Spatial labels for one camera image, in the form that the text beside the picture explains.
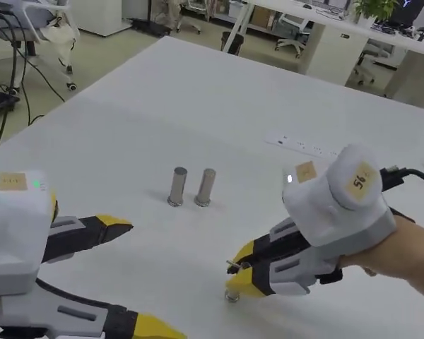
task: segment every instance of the human hand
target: human hand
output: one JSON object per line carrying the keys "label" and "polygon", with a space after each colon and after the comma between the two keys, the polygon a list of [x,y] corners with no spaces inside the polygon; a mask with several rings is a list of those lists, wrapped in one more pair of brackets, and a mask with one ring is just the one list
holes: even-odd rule
{"label": "human hand", "polygon": [[342,268],[360,266],[368,275],[386,275],[407,280],[424,294],[424,228],[394,216],[397,230],[371,249],[343,256]]}

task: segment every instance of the table surface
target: table surface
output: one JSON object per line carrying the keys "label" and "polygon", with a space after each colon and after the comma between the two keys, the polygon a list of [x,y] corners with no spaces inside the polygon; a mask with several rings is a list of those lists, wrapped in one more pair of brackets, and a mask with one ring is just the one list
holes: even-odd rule
{"label": "table surface", "polygon": [[[381,167],[424,170],[423,109],[165,37],[1,145],[0,171],[46,171],[60,215],[133,222],[44,265],[61,289],[155,314],[189,338],[424,338],[424,297],[359,268],[306,297],[224,301],[225,260],[286,217],[281,168],[310,159],[265,143],[271,131],[361,142]],[[189,170],[181,208],[166,203],[176,166]],[[201,209],[206,167],[217,178]],[[424,225],[422,182],[386,198]]]}
{"label": "table surface", "polygon": [[315,23],[334,26],[335,28],[338,28],[344,32],[363,35],[370,39],[375,39],[380,42],[385,42],[387,44],[392,44],[397,47],[402,47],[411,51],[415,51],[417,53],[424,54],[424,42],[419,42],[408,37],[404,37],[400,34],[389,35],[382,32],[378,32],[376,30],[363,28],[346,20],[336,20],[333,18],[328,18],[320,13],[317,13],[317,10],[324,10],[320,7],[313,6],[313,9],[303,8],[304,3],[292,0],[251,1],[257,6],[268,8],[273,11],[288,13],[292,16],[297,16],[298,18],[306,18],[310,21],[314,21]]}

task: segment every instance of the metal bolt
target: metal bolt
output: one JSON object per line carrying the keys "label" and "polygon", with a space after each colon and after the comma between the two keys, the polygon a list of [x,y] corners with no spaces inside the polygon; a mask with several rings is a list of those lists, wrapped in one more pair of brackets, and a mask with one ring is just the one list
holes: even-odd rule
{"label": "metal bolt", "polygon": [[235,304],[240,299],[240,293],[231,292],[229,290],[226,290],[225,291],[225,299],[228,300],[230,303]]}
{"label": "metal bolt", "polygon": [[216,172],[211,168],[206,168],[201,180],[198,195],[195,196],[195,204],[200,207],[209,206],[211,203],[212,186],[215,181]]}
{"label": "metal bolt", "polygon": [[182,194],[184,193],[185,180],[187,179],[187,170],[183,167],[176,167],[175,173],[172,176],[171,193],[168,196],[167,202],[172,207],[182,206],[184,200]]}
{"label": "metal bolt", "polygon": [[[236,268],[239,268],[239,272],[241,271],[241,270],[244,270],[244,269],[246,269],[246,268],[249,268],[251,265],[249,264],[249,263],[247,263],[247,262],[243,262],[243,263],[241,263],[240,265],[238,264],[238,263],[235,263],[234,261],[231,261],[231,260],[227,260],[226,261],[228,264],[230,264],[231,266],[234,266],[234,267],[236,267]],[[238,302],[239,301],[239,299],[240,299],[240,293],[239,292],[233,292],[233,291],[231,291],[231,290],[226,290],[225,291],[225,299],[228,301],[228,302],[230,302],[230,303],[232,303],[232,304],[235,304],[236,302]]]}

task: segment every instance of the desk leg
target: desk leg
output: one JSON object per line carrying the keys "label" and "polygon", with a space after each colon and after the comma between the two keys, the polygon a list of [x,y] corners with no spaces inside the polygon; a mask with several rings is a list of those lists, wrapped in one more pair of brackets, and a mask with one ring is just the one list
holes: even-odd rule
{"label": "desk leg", "polygon": [[424,54],[408,51],[385,88],[385,95],[424,108]]}
{"label": "desk leg", "polygon": [[225,47],[223,48],[223,52],[225,52],[225,53],[229,52],[229,48],[231,47],[231,43],[234,41],[234,38],[235,38],[235,35],[237,34],[237,31],[240,29],[240,26],[242,25],[243,20],[245,19],[247,12],[249,10],[249,7],[251,7],[250,4],[244,4],[242,9],[240,10],[239,16],[237,17],[237,20],[235,21],[235,24],[232,27],[228,41],[226,41]]}
{"label": "desk leg", "polygon": [[249,19],[251,18],[254,10],[254,4],[249,4],[247,13],[245,14],[245,18],[243,19],[242,27],[240,27],[239,34],[245,35],[247,34],[247,28]]}
{"label": "desk leg", "polygon": [[298,71],[306,76],[345,85],[367,38],[331,26],[314,24]]}

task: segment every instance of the sticker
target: sticker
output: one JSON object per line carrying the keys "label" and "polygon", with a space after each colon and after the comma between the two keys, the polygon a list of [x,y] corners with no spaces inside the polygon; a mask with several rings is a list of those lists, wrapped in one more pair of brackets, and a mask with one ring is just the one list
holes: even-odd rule
{"label": "sticker", "polygon": [[26,191],[25,173],[0,173],[0,191]]}
{"label": "sticker", "polygon": [[312,161],[298,165],[295,167],[295,171],[297,172],[297,179],[299,184],[317,177],[316,169],[314,168]]}
{"label": "sticker", "polygon": [[348,181],[346,190],[356,201],[361,201],[366,196],[376,177],[377,172],[363,161]]}

